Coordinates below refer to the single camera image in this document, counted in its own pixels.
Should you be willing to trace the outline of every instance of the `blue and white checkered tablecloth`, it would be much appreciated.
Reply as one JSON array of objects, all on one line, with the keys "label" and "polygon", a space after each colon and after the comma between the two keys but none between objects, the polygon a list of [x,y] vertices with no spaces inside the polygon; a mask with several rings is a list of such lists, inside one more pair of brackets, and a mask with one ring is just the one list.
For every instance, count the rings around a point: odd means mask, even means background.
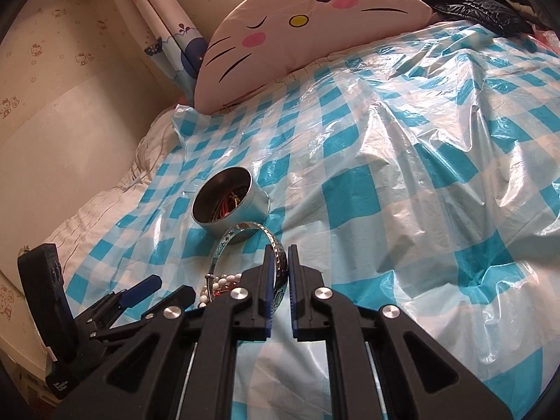
[{"label": "blue and white checkered tablecloth", "polygon": [[[198,289],[216,242],[189,206],[241,165],[302,263],[357,304],[400,305],[520,419],[560,362],[559,115],[559,58],[466,22],[333,55],[219,116],[178,107],[181,146],[66,280],[72,310],[152,273],[163,288],[125,320]],[[324,346],[291,338],[288,301],[270,340],[240,346],[234,401],[234,420],[330,418]]]}]

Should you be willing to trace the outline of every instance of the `pink hello kitty pillow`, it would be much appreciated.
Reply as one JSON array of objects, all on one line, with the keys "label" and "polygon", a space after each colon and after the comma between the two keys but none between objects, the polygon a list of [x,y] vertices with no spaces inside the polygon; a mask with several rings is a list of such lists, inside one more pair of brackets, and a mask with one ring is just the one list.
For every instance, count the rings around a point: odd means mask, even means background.
[{"label": "pink hello kitty pillow", "polygon": [[245,0],[210,41],[194,107],[214,113],[314,60],[425,28],[431,17],[420,0]]}]

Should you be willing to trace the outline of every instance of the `eyelash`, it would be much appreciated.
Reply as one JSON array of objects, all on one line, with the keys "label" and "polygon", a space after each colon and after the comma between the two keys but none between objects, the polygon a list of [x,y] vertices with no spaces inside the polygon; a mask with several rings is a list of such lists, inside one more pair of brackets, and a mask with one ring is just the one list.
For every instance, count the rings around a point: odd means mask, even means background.
[{"label": "eyelash", "polygon": [[251,29],[259,28],[262,24],[264,24],[264,21],[267,20],[267,17],[268,16],[265,16],[265,18],[260,21],[260,24],[255,25],[254,27],[247,26],[247,28],[251,28]]}]

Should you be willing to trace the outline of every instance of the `patterned curtain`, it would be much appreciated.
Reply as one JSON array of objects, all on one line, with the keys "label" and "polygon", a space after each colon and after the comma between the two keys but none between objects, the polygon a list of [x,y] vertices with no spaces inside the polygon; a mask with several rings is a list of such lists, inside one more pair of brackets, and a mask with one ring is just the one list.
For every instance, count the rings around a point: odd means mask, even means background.
[{"label": "patterned curtain", "polygon": [[114,0],[139,46],[192,102],[208,44],[177,0]]}]

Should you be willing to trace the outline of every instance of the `metal bracelet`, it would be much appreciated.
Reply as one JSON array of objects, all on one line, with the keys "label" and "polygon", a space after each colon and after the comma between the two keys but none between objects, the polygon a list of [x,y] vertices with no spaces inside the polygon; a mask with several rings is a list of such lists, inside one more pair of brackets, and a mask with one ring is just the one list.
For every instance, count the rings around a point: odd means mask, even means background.
[{"label": "metal bracelet", "polygon": [[286,252],[281,242],[274,236],[274,234],[268,230],[264,225],[254,222],[241,222],[235,224],[230,230],[228,230],[220,242],[218,247],[214,251],[214,256],[212,257],[212,265],[210,270],[206,275],[206,289],[208,290],[208,299],[210,302],[214,300],[214,291],[212,289],[212,284],[214,283],[214,270],[216,269],[216,264],[218,263],[219,257],[222,255],[223,250],[226,248],[228,243],[236,236],[238,233],[243,232],[247,229],[257,229],[264,232],[268,240],[271,243],[272,250],[274,251],[274,270],[275,270],[275,280],[274,280],[274,298],[272,303],[272,313],[276,311],[278,305],[282,302],[284,293],[286,291],[286,284],[288,283],[288,259],[286,258]]}]

